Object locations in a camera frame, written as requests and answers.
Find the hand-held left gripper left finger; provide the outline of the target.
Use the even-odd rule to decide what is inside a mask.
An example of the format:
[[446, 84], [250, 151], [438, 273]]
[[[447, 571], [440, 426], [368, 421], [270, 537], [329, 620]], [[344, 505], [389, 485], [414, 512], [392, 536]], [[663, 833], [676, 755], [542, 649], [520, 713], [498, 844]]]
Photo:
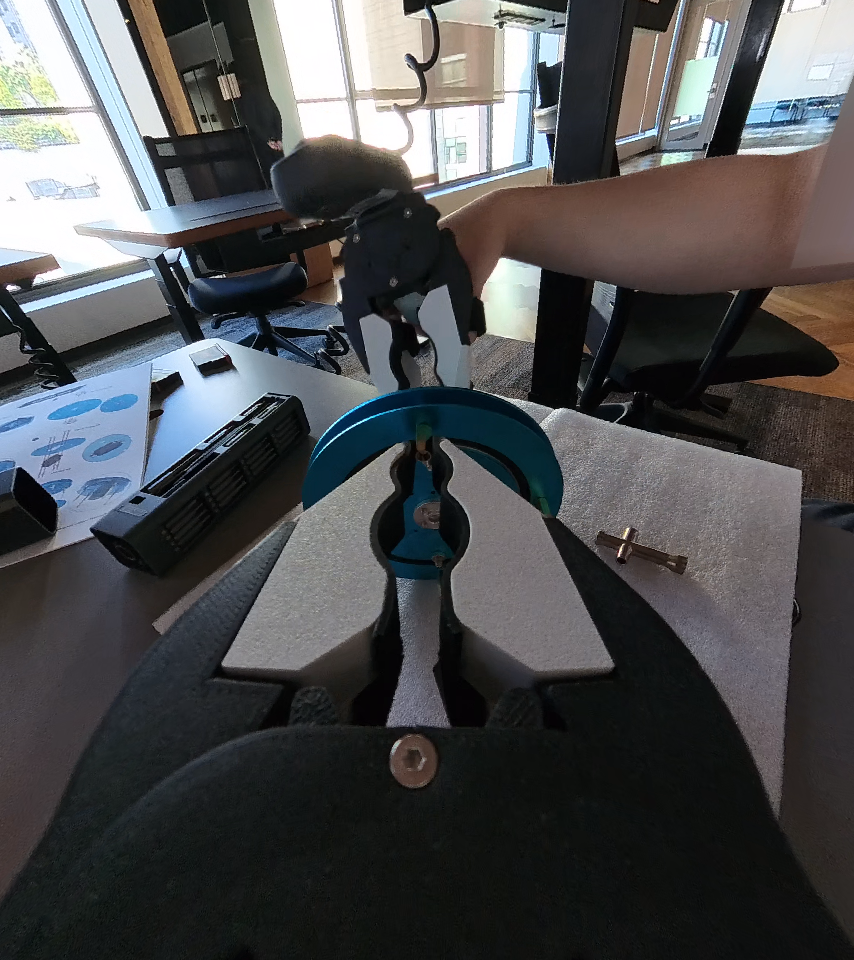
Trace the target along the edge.
[[402, 644], [395, 575], [373, 536], [397, 493], [388, 448], [296, 523], [221, 662], [234, 679], [325, 688], [347, 722], [386, 722]]

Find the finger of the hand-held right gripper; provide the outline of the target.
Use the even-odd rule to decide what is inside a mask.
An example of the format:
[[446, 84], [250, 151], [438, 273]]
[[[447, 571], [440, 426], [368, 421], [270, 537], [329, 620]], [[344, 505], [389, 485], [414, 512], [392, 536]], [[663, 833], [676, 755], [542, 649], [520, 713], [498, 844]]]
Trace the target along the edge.
[[368, 314], [360, 329], [368, 372], [378, 392], [417, 387], [417, 329], [400, 318]]
[[421, 330], [433, 344], [434, 371], [445, 387], [470, 389], [471, 346], [462, 342], [448, 289], [426, 294], [418, 311]]

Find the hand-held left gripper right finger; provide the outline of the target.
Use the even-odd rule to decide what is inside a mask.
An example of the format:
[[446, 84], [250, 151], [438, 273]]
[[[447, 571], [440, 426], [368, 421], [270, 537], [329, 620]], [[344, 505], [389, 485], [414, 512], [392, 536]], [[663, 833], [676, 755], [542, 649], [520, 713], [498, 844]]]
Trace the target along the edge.
[[434, 672], [454, 726], [480, 726], [512, 689], [605, 676], [614, 663], [545, 517], [448, 439], [433, 444], [441, 575]]

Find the blue round metal turntable base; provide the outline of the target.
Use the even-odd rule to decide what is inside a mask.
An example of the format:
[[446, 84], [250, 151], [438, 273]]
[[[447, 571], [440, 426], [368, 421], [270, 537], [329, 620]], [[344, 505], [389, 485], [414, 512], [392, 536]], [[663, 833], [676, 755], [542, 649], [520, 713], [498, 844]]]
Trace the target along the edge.
[[[505, 486], [554, 517], [563, 504], [564, 479], [541, 426], [514, 403], [479, 390], [425, 387], [396, 391], [362, 403], [337, 420], [313, 450], [302, 488], [305, 509], [342, 486], [383, 452], [423, 437], [451, 441]], [[408, 463], [401, 476], [412, 482], [387, 522], [387, 558], [400, 578], [437, 580], [434, 558], [455, 549], [438, 531], [414, 520], [422, 503], [439, 500], [439, 483], [426, 466]]]

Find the person's right forearm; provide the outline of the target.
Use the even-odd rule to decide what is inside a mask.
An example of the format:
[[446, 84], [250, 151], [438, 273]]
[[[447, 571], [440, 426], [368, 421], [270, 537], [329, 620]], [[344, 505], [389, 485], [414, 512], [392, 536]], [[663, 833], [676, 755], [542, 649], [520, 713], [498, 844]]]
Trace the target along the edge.
[[595, 281], [661, 294], [786, 284], [826, 153], [734, 155], [607, 178], [639, 209], [612, 229], [625, 266]]

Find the person's right hand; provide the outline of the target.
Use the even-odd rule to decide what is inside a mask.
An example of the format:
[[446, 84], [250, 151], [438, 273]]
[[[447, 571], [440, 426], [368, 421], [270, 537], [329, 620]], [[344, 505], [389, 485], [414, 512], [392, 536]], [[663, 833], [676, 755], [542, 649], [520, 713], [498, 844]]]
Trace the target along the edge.
[[504, 256], [507, 227], [503, 194], [504, 191], [487, 194], [438, 222], [442, 231], [453, 234], [477, 299], [481, 298], [487, 281]]

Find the metal cross wrench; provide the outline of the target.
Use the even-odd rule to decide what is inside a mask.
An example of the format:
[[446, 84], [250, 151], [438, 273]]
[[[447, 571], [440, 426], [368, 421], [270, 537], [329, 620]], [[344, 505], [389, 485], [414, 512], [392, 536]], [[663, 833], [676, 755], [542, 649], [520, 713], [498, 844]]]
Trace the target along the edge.
[[640, 543], [639, 531], [632, 526], [626, 527], [620, 535], [599, 532], [596, 535], [596, 546], [615, 551], [615, 561], [620, 566], [627, 565], [632, 559], [639, 559], [683, 575], [688, 565], [688, 558], [685, 556], [669, 554]]

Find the black office chair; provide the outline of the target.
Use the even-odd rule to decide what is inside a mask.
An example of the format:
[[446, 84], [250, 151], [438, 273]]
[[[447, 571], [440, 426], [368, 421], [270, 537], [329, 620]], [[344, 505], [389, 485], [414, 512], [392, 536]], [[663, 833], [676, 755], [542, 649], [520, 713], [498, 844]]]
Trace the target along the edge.
[[[252, 140], [243, 126], [180, 137], [145, 137], [145, 149], [168, 202], [172, 206], [212, 201], [266, 190], [268, 182]], [[262, 239], [247, 230], [187, 246], [195, 279], [187, 283], [177, 249], [148, 263], [161, 286], [171, 315], [193, 319], [194, 311], [213, 317], [217, 328], [223, 319], [250, 316], [256, 334], [242, 342], [256, 351], [277, 355], [280, 349], [320, 369], [339, 374], [337, 358], [349, 353], [344, 331], [329, 325], [325, 343], [307, 351], [294, 343], [307, 338], [309, 329], [275, 327], [271, 311], [291, 305], [308, 287], [301, 263], [290, 258], [291, 248], [275, 224]], [[206, 271], [197, 270], [195, 253]]]
[[823, 344], [765, 310], [769, 289], [666, 295], [597, 283], [581, 361], [580, 412], [649, 432], [747, 440], [681, 415], [723, 418], [731, 400], [715, 385], [820, 378], [839, 365]]

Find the black screwdriver bit case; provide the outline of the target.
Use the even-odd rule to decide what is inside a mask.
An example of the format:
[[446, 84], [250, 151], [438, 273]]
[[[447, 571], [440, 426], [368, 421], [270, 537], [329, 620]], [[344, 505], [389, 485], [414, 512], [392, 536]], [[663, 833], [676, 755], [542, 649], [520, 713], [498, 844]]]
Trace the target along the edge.
[[91, 531], [126, 567], [160, 576], [309, 433], [297, 397], [267, 393], [111, 510]]

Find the white foam mat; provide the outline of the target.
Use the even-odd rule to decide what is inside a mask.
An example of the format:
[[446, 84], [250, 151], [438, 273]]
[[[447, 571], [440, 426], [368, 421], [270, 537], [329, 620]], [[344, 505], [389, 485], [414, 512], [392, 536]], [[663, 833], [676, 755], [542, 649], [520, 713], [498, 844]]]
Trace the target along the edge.
[[[513, 403], [525, 413], [522, 404]], [[531, 416], [550, 441], [563, 479], [549, 531], [613, 659], [613, 627], [651, 607], [690, 651], [732, 714], [767, 790], [781, 802], [791, 615], [801, 532], [801, 476], [782, 466], [744, 459], [690, 443], [603, 423], [570, 411]], [[374, 520], [372, 535], [394, 575], [400, 601], [405, 665], [390, 710], [393, 726], [450, 722], [435, 672], [442, 652], [442, 575], [453, 558], [433, 558], [436, 580], [404, 579], [386, 551], [388, 521], [406, 488], [408, 464], [422, 466], [415, 441], [391, 469], [396, 494]], [[441, 533], [438, 500], [413, 511], [415, 524]], [[222, 669], [240, 628], [261, 593], [291, 531], [251, 552], [187, 610], [169, 632], [197, 627], [215, 646]], [[603, 531], [639, 531], [639, 543], [688, 558], [678, 575], [596, 545]]]

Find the white illustrated instruction sheet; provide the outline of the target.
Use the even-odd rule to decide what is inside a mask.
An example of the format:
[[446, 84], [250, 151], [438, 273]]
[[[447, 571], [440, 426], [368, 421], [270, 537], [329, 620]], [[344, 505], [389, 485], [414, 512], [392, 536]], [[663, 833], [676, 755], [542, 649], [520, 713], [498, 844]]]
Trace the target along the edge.
[[0, 407], [0, 473], [24, 469], [58, 507], [56, 534], [0, 556], [0, 569], [90, 539], [97, 520], [139, 491], [152, 371], [146, 362]]

